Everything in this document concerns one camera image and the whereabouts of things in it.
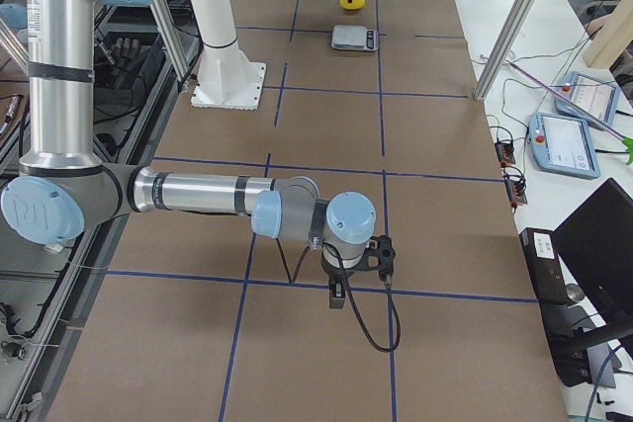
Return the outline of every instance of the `green clip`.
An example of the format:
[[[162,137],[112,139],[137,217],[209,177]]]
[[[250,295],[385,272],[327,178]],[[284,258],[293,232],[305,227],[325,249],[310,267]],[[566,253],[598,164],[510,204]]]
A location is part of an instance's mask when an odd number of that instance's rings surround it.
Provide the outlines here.
[[[626,147],[626,151],[629,152],[629,161],[626,162],[626,164],[630,165],[631,163],[633,163],[633,138],[624,137],[622,143]]]

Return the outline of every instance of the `blue joint cap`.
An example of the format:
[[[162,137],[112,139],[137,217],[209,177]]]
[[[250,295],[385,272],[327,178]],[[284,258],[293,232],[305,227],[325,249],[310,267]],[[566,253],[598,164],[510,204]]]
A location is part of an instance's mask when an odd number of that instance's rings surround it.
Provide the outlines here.
[[[0,199],[9,225],[25,239],[52,244],[77,237],[84,230],[81,208],[61,187],[40,177],[18,177]]]
[[[365,195],[345,192],[329,202],[325,217],[327,225],[341,241],[364,244],[374,233],[376,209]]]
[[[28,25],[27,8],[20,4],[0,4],[0,18],[10,29],[22,30]]]
[[[281,195],[279,192],[259,192],[250,217],[250,227],[255,234],[279,237],[281,230]]]

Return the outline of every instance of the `table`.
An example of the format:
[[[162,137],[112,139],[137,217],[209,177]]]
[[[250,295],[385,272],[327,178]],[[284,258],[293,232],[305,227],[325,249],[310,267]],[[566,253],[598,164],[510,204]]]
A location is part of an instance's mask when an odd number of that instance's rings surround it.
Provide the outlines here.
[[[481,61],[480,54],[487,55],[492,50],[501,25],[510,9],[513,0],[456,0],[464,28],[464,35],[468,41],[469,52],[474,61]],[[512,47],[516,57],[534,55],[552,55],[574,47],[586,39],[583,26],[578,21],[567,0],[536,0],[521,31]],[[535,74],[549,84],[558,84],[560,69],[573,56],[565,52],[555,57],[537,57],[520,61],[521,67]],[[476,74],[480,74],[483,65],[474,62]],[[604,81],[612,81],[608,70],[587,68],[582,54],[576,57],[571,70],[579,70]],[[529,80],[515,73],[509,68],[502,68],[494,87],[485,101],[486,112],[499,118],[501,125],[507,127],[515,137],[525,135],[525,127],[506,117],[501,112],[503,106],[502,89],[506,79],[513,78],[529,84]],[[529,121],[532,113],[539,107],[543,112],[554,112],[553,99],[547,96],[543,99],[543,92],[530,90],[513,82],[507,82],[505,88],[505,110],[521,121]],[[618,109],[632,112],[624,96],[620,96]],[[496,119],[489,116],[489,122],[496,125]],[[616,115],[614,126],[623,133],[633,133],[633,120]],[[617,140],[604,132],[591,130],[596,148],[621,150]],[[626,159],[619,155],[598,155],[601,177],[596,180],[583,180],[540,171],[530,152],[523,153],[523,143],[518,142],[515,156],[519,168],[525,167],[527,179],[527,200],[529,205],[519,207],[515,215],[516,229],[520,232],[528,226],[555,229],[571,212],[573,212],[607,177],[613,177],[627,191],[633,195],[633,169],[625,166]],[[573,282],[573,277],[564,268],[566,282]],[[584,302],[588,314],[595,313],[589,302]],[[603,324],[600,317],[593,319],[596,325]],[[618,352],[618,357],[624,360],[630,368],[631,361],[625,352]],[[631,394],[633,383],[626,376],[616,376],[618,389],[602,389],[603,398],[614,398],[617,402],[609,406],[609,410],[633,413],[633,400],[626,394]],[[573,389],[563,388],[568,412],[571,414],[585,414],[590,388],[588,384]],[[604,412],[603,406],[595,405],[594,413]]]
[[[365,193],[398,252],[402,345],[379,354],[327,308],[316,254],[289,286],[247,221],[133,215],[47,420],[566,420],[454,0],[231,1],[268,63],[260,107],[194,109],[190,92],[153,166]],[[359,23],[377,54],[330,49],[334,24]],[[376,276],[351,283],[393,341]]]

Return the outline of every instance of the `digital scale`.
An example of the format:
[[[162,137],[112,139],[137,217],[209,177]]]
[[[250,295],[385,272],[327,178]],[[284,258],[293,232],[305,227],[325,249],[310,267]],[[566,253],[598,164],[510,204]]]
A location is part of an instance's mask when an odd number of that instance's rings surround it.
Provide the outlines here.
[[[359,25],[335,25],[332,32],[332,48],[348,51],[376,51],[378,31]]]
[[[597,117],[608,125],[613,125],[615,110],[617,109],[617,93],[619,88],[613,84],[605,84],[604,81],[592,78],[578,71],[569,73],[563,79],[564,86],[559,87],[559,92],[576,103],[584,111]],[[572,110],[562,100],[556,99],[556,110],[566,116],[579,117],[579,114]],[[590,126],[597,126],[591,118],[586,119]]]
[[[600,176],[586,120],[535,113],[528,140],[542,170],[580,178]]]

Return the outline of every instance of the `white table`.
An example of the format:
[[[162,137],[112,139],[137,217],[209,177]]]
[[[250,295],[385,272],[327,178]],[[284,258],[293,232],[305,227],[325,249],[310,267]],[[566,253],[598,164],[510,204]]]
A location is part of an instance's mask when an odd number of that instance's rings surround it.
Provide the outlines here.
[[[514,0],[456,1],[464,34],[469,43],[471,58],[481,62],[481,54],[490,54]],[[567,0],[536,0],[512,46],[512,51],[515,57],[552,55],[572,48],[586,38],[584,28]],[[559,74],[561,74],[559,71],[562,67],[566,67],[564,65],[572,59],[577,50],[574,50],[572,56],[566,52],[556,57],[523,59],[519,64],[523,69],[546,83],[560,84],[558,82],[560,81]],[[474,67],[479,77],[484,66],[474,63]],[[582,71],[604,81],[613,80],[608,70],[587,68],[582,54],[577,56],[570,70]],[[502,68],[485,101],[486,112],[497,117],[500,124],[508,128],[515,138],[524,137],[525,127],[504,116],[501,112],[502,85],[507,78],[531,84],[520,73],[510,70],[507,66]],[[532,113],[537,108],[541,112],[555,112],[554,100],[551,96],[546,96],[541,103],[544,95],[543,90],[528,89],[508,81],[505,85],[505,110],[512,116],[528,123]],[[633,112],[624,96],[619,98],[618,109]],[[489,122],[491,126],[497,124],[497,120],[492,116],[489,116]],[[631,136],[633,135],[633,118],[616,115],[614,127]],[[493,136],[497,135],[496,130],[492,129],[492,133]],[[596,148],[623,150],[623,146],[617,140],[604,132],[592,129],[591,136]],[[504,132],[499,133],[499,138],[506,138]],[[584,180],[540,171],[535,165],[530,150],[525,150],[524,153],[523,145],[524,141],[516,142],[514,151],[517,166],[524,170],[527,180],[528,205],[519,207],[515,215],[516,228],[519,232],[527,226],[555,229],[608,177],[613,177],[627,193],[633,196],[633,166],[627,167],[625,165],[625,155],[598,154],[600,178]],[[564,269],[564,273],[566,281],[572,282],[573,278],[569,271]],[[584,301],[583,306],[588,314],[595,312],[589,302]],[[593,318],[593,321],[598,326],[604,323],[600,317]],[[618,352],[617,356],[624,361],[624,369],[630,371],[633,368],[630,358],[624,351]],[[616,383],[617,389],[601,388],[599,391],[603,400],[613,398],[617,401],[608,406],[606,410],[633,414],[633,397],[631,397],[633,378],[616,375]],[[587,410],[591,386],[583,384],[571,389],[564,386],[562,388],[568,413],[584,415]],[[604,411],[605,406],[594,404],[591,415],[603,417]]]

